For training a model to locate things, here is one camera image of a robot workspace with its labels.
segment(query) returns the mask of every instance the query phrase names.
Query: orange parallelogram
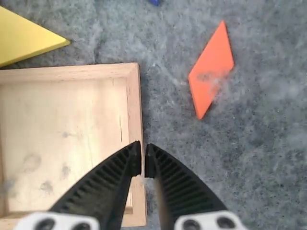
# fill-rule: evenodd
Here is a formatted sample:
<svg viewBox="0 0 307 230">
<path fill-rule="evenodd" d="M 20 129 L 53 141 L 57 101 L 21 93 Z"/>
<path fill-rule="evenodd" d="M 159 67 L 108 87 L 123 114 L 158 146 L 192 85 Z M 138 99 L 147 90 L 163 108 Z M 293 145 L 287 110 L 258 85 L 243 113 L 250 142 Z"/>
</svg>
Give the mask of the orange parallelogram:
<svg viewBox="0 0 307 230">
<path fill-rule="evenodd" d="M 216 96 L 220 82 L 234 67 L 226 24 L 222 21 L 189 74 L 198 119 L 202 119 Z"/>
</svg>

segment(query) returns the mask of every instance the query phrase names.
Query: carpet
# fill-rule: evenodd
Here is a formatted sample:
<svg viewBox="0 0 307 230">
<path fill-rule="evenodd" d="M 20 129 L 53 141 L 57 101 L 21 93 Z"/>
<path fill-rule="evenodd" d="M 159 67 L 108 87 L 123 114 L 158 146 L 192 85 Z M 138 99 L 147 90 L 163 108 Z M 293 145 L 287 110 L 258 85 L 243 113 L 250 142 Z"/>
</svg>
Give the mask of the carpet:
<svg viewBox="0 0 307 230">
<path fill-rule="evenodd" d="M 72 41 L 5 69 L 138 62 L 145 143 L 192 169 L 250 229 L 307 229 L 307 1 L 1 5 Z M 197 120 L 187 75 L 222 19 L 236 66 Z M 159 229 L 146 186 L 148 224 L 136 230 Z"/>
</svg>

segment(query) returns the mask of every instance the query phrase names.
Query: gray rug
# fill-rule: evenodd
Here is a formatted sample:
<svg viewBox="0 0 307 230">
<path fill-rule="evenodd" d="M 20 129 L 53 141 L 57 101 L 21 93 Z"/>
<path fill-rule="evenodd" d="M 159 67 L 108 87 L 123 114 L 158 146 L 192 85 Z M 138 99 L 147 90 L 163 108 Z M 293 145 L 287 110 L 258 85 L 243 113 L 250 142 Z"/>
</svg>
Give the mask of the gray rug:
<svg viewBox="0 0 307 230">
<path fill-rule="evenodd" d="M 9 68 L 139 62 L 146 143 L 186 164 L 250 229 L 307 229 L 307 1 L 1 5 L 73 42 Z M 187 75 L 222 19 L 236 67 L 199 121 Z M 142 229 L 156 230 L 153 182 L 146 183 L 148 225 Z"/>
</svg>

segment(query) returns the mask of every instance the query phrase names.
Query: stain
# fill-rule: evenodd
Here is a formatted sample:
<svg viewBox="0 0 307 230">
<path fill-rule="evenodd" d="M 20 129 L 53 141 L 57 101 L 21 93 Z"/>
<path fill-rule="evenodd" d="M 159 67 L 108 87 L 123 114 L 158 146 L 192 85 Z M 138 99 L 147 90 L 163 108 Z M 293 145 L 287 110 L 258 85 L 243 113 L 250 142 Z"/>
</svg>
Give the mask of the stain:
<svg viewBox="0 0 307 230">
<path fill-rule="evenodd" d="M 9 198 L 16 198 L 17 195 L 18 195 L 18 193 L 17 193 L 16 191 L 14 191 L 14 190 L 10 190 L 10 191 L 8 192 L 8 197 L 9 197 Z"/>
<path fill-rule="evenodd" d="M 70 167 L 67 166 L 66 163 L 63 164 L 62 169 L 61 169 L 61 180 L 65 180 L 69 174 L 71 173 Z"/>
<path fill-rule="evenodd" d="M 67 137 L 69 137 L 69 136 L 72 136 L 72 134 L 71 134 L 71 133 L 68 133 L 68 132 L 63 132 L 63 133 L 62 133 L 62 137 L 63 137 L 63 138 L 67 138 Z"/>
<path fill-rule="evenodd" d="M 10 194 L 11 190 L 16 184 L 17 179 L 12 178 L 9 180 L 5 180 L 0 186 L 0 196 L 4 196 Z"/>
<path fill-rule="evenodd" d="M 29 154 L 24 158 L 23 162 L 23 172 L 33 173 L 39 168 L 42 163 L 42 158 L 37 154 Z"/>
<path fill-rule="evenodd" d="M 45 181 L 44 183 L 42 183 L 40 189 L 46 194 L 51 194 L 53 192 L 53 187 L 50 181 Z"/>
</svg>

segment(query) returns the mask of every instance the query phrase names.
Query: wooden block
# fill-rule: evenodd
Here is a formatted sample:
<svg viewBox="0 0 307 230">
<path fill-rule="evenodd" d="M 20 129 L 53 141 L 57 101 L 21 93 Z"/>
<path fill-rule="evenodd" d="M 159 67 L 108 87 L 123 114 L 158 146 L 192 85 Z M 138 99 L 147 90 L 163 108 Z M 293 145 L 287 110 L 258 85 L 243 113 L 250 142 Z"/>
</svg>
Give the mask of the wooden block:
<svg viewBox="0 0 307 230">
<path fill-rule="evenodd" d="M 0 6 L 0 67 L 69 44 L 65 38 Z"/>
<path fill-rule="evenodd" d="M 75 182 L 140 140 L 137 63 L 0 71 L 0 229 L 49 209 Z M 123 227 L 146 224 L 134 177 Z"/>
</svg>

